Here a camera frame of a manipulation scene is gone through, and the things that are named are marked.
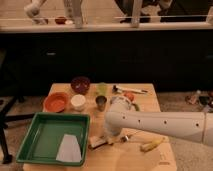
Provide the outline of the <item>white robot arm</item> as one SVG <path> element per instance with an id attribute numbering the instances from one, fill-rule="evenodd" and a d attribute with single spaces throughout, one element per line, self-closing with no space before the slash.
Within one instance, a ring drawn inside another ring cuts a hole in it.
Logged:
<path id="1" fill-rule="evenodd" d="M 114 96 L 104 115 L 108 136 L 123 128 L 137 129 L 213 146 L 213 114 L 203 112 L 142 112 L 131 109 L 125 96 Z"/>

